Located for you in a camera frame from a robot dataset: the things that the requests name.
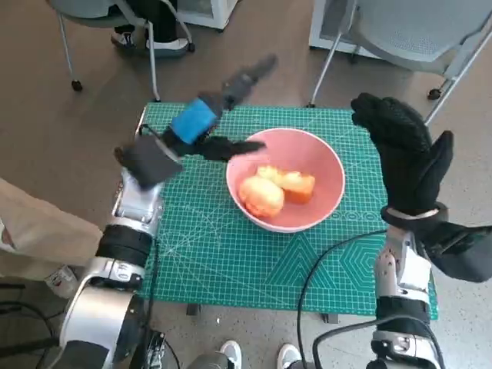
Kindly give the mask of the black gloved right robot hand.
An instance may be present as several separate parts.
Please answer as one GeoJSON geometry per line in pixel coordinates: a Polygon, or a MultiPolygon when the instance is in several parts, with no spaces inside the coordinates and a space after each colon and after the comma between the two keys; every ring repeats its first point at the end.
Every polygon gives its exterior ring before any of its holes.
{"type": "Polygon", "coordinates": [[[454,134],[444,131],[433,141],[420,113],[396,98],[361,93],[351,108],[353,123],[368,131],[380,155],[388,206],[411,216],[435,209],[454,134]]]}

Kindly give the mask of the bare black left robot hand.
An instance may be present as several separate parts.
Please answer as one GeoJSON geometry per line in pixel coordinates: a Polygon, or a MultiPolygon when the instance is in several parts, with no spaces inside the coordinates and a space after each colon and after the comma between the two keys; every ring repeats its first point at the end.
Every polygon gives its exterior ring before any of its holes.
{"type": "Polygon", "coordinates": [[[210,161],[229,161],[236,155],[256,152],[265,147],[261,141],[232,141],[216,136],[225,111],[239,106],[253,87],[276,67],[278,57],[267,55],[253,65],[237,70],[225,80],[219,91],[203,91],[172,119],[161,136],[162,141],[179,157],[200,155],[210,161]]]}

